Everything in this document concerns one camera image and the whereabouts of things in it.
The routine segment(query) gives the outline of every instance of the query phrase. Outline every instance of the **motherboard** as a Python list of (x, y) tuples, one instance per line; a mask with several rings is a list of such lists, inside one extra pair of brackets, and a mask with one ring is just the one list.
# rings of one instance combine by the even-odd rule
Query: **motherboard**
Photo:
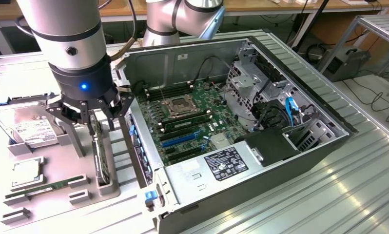
[(137, 96), (144, 119), (165, 165), (231, 144), (245, 129), (211, 82), (183, 84)]

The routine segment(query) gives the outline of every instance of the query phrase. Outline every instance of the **robotic arm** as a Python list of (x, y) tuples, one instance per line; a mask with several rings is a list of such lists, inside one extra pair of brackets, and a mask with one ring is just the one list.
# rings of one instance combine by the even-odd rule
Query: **robotic arm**
[[(88, 111), (101, 109), (113, 129), (112, 121), (125, 115), (135, 97), (128, 87), (116, 87), (109, 63), (121, 58), (136, 38), (109, 57), (97, 0), (17, 3), (61, 90), (47, 111), (68, 124), (87, 125), (93, 135)], [(179, 43), (177, 31), (211, 39), (224, 17), (223, 0), (147, 0), (147, 8), (145, 46)]]

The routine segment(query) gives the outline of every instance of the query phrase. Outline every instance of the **screw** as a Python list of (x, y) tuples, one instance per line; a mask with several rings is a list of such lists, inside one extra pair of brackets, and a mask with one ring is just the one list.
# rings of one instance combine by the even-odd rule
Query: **screw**
[(77, 54), (77, 49), (75, 47), (67, 47), (65, 52), (69, 56), (75, 56)]

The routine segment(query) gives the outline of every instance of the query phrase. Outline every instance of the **circuit board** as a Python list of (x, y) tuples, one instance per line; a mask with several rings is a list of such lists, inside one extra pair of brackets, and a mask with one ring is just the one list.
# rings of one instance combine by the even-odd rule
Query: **circuit board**
[[(171, 165), (216, 150), (219, 145), (211, 140), (215, 135), (221, 134), (220, 136), (224, 136), (228, 143), (232, 144), (235, 139), (245, 134), (241, 123), (223, 102), (220, 93), (220, 90), (212, 85), (209, 89), (205, 89), (204, 83), (199, 82), (195, 84), (192, 93), (172, 98), (147, 101), (145, 96), (141, 95), (137, 97), (145, 122), (165, 165)], [(167, 146), (167, 142), (180, 140), (183, 137), (179, 136), (161, 140), (167, 133), (164, 133), (164, 129), (161, 129), (159, 123), (173, 121), (177, 118), (189, 118), (189, 115), (201, 112), (211, 113), (207, 120), (203, 120), (200, 124), (187, 125), (188, 127), (185, 125), (179, 126), (180, 130), (189, 132), (184, 136), (192, 136), (193, 139)], [(185, 154), (189, 150), (193, 150), (196, 153)]]

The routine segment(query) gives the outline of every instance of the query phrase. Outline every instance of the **warning label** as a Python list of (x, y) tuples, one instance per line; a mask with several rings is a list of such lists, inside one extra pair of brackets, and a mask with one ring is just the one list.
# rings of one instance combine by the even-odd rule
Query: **warning label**
[(13, 129), (28, 145), (56, 139), (56, 133), (47, 119), (15, 124)]
[(248, 170), (248, 166), (235, 147), (205, 157), (216, 180), (223, 181)]

